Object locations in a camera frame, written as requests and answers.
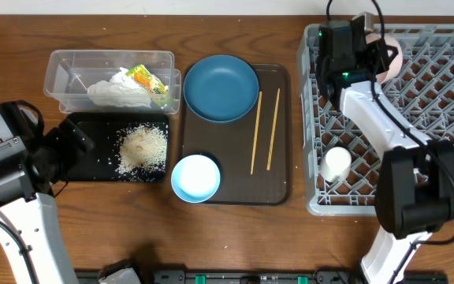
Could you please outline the rice food waste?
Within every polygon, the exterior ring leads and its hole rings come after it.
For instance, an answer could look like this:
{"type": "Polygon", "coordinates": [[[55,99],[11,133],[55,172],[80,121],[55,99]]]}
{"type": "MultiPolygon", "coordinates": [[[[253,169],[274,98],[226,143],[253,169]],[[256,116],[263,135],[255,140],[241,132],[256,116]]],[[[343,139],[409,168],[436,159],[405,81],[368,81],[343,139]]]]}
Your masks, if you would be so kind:
{"type": "Polygon", "coordinates": [[[119,181],[159,182],[166,173],[169,126],[136,123],[116,131],[115,178],[119,181]]]}

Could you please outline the white tissue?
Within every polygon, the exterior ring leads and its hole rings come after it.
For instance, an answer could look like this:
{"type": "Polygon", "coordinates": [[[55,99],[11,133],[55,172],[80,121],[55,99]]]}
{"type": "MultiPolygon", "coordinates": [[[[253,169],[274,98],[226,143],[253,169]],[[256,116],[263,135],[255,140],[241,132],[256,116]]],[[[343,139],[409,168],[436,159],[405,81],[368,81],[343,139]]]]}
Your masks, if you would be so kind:
{"type": "Polygon", "coordinates": [[[120,67],[109,81],[101,80],[87,88],[90,100],[102,107],[150,107],[151,97],[146,88],[127,76],[120,67]]]}

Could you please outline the yellow green snack wrapper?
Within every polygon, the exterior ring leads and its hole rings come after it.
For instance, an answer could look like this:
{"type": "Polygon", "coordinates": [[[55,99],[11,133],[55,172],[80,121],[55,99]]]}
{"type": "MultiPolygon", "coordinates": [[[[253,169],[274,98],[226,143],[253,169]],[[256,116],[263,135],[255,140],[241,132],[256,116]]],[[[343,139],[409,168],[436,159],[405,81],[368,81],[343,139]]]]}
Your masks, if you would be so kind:
{"type": "Polygon", "coordinates": [[[165,94],[168,92],[169,87],[163,84],[162,81],[151,73],[143,64],[136,65],[127,71],[125,75],[142,85],[151,94],[165,94]]]}

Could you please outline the white cup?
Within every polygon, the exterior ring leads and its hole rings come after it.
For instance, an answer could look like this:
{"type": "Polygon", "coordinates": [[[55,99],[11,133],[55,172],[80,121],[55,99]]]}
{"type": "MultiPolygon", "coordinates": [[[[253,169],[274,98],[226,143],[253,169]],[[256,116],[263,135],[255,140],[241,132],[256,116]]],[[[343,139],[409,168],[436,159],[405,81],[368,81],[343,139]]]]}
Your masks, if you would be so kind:
{"type": "Polygon", "coordinates": [[[322,157],[319,170],[321,176],[329,183],[343,181],[349,175],[352,157],[342,147],[330,148],[322,157]]]}

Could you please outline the light blue bowl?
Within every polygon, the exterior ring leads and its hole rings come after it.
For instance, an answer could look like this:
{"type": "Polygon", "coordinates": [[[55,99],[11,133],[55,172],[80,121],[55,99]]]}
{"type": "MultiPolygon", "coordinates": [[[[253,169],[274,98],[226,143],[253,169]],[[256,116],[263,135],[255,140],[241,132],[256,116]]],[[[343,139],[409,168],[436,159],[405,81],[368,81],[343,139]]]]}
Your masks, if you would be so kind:
{"type": "Polygon", "coordinates": [[[209,200],[218,190],[221,173],[217,163],[205,155],[189,155],[173,168],[171,186],[174,193],[188,203],[209,200]]]}

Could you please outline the dark blue plate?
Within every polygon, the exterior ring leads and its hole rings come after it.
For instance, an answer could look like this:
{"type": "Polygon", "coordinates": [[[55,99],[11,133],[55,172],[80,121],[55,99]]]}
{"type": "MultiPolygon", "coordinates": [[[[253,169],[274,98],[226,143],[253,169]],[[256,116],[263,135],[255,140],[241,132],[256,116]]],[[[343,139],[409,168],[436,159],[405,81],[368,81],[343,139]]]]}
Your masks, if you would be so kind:
{"type": "Polygon", "coordinates": [[[228,123],[241,119],[258,102],[259,79],[246,61],[218,54],[189,69],[183,90],[193,113],[207,121],[228,123]]]}

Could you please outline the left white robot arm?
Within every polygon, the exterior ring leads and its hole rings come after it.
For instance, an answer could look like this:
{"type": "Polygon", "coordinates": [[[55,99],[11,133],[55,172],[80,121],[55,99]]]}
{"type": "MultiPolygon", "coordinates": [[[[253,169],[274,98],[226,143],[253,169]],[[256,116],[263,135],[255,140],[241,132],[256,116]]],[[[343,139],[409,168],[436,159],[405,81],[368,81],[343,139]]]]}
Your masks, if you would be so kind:
{"type": "Polygon", "coordinates": [[[18,283],[76,283],[62,240],[52,186],[94,142],[65,119],[46,133],[24,100],[0,103],[0,245],[18,283]]]}

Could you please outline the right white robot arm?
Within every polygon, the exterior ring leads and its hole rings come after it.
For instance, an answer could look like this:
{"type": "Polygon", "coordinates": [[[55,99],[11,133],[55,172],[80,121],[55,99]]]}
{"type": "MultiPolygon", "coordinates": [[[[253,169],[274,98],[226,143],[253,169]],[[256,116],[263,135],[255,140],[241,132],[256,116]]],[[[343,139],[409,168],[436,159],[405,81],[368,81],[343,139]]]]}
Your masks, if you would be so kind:
{"type": "MultiPolygon", "coordinates": [[[[416,250],[454,219],[454,146],[417,130],[383,94],[377,76],[398,55],[383,36],[367,42],[365,18],[328,19],[318,30],[319,92],[351,120],[381,160],[380,229],[350,283],[398,283],[416,250]]],[[[454,235],[440,245],[454,242],[454,235]]]]}

